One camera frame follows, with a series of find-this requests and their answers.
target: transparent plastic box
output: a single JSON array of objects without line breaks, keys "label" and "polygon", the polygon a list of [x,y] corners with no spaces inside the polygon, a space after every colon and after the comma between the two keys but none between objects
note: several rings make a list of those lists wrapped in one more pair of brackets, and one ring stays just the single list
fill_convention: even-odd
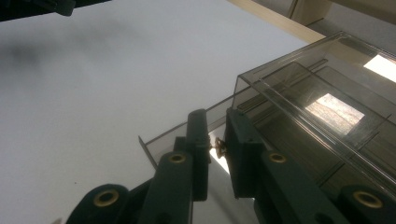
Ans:
[{"label": "transparent plastic box", "polygon": [[[360,184],[396,200],[395,82],[395,56],[346,33],[324,38],[238,76],[234,95],[207,109],[212,145],[232,107],[330,195]],[[185,132],[143,144],[154,165]]]}]

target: white tabletop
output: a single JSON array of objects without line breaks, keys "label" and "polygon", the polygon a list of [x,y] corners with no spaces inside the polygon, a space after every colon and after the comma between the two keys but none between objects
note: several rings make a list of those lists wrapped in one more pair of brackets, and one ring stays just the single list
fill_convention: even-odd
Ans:
[{"label": "white tabletop", "polygon": [[154,170],[138,144],[305,45],[225,0],[117,0],[0,23],[0,223],[63,222]]}]

